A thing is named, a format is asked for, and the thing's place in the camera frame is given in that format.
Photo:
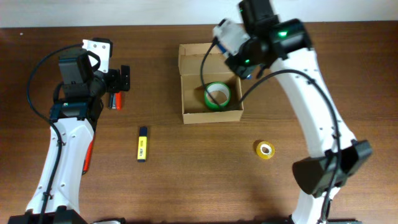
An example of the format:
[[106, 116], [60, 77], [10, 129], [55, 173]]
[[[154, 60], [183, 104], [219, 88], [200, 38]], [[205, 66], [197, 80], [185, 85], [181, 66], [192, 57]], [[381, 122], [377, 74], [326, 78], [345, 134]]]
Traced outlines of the yellow tape roll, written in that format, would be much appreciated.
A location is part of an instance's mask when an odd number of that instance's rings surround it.
[[261, 159], [271, 159], [275, 154], [275, 147], [267, 141], [261, 141], [256, 146], [256, 154]]

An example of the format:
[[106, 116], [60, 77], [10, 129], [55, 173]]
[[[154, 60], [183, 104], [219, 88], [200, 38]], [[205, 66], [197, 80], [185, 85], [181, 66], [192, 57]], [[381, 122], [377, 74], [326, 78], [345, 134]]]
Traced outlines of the orange and grey battery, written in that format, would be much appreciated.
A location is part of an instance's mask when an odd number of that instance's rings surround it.
[[110, 110], [121, 110], [122, 108], [122, 94], [110, 93], [108, 98], [108, 108]]

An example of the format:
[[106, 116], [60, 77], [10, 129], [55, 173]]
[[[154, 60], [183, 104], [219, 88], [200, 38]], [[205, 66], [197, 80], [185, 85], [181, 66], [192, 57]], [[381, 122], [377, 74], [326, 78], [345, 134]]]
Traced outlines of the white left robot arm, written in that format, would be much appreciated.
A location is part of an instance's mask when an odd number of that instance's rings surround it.
[[22, 215], [9, 223], [84, 223], [79, 191], [88, 171], [97, 122], [106, 93], [130, 89], [130, 68], [110, 69], [113, 44], [95, 38], [56, 50], [62, 81], [53, 91], [50, 145], [39, 184]]

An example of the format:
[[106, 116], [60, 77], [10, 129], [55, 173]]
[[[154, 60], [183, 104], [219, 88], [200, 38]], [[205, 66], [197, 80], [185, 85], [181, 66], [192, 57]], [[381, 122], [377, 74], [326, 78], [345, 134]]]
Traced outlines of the yellow highlighter pen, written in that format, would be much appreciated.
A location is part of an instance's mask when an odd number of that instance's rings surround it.
[[143, 126], [139, 129], [137, 161], [145, 162], [147, 157], [147, 127]]

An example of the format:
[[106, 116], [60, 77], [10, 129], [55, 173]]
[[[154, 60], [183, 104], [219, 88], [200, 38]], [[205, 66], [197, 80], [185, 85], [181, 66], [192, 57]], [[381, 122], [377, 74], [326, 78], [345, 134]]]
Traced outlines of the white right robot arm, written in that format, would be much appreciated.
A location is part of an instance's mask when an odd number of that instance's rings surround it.
[[340, 116], [322, 78], [317, 53], [304, 24], [282, 22], [269, 1], [241, 1], [242, 25], [221, 21], [213, 31], [226, 65], [241, 79], [252, 71], [262, 84], [275, 78], [302, 127], [309, 156], [292, 166], [300, 195], [287, 223], [326, 223], [335, 195], [372, 154]]

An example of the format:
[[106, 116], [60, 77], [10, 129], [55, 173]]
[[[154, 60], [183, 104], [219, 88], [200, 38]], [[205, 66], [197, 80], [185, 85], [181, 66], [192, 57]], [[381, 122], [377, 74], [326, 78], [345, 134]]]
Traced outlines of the green tape roll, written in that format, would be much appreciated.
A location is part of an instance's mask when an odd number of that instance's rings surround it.
[[222, 82], [210, 83], [205, 91], [205, 104], [213, 111], [219, 111], [221, 107], [227, 107], [231, 99], [230, 88]]

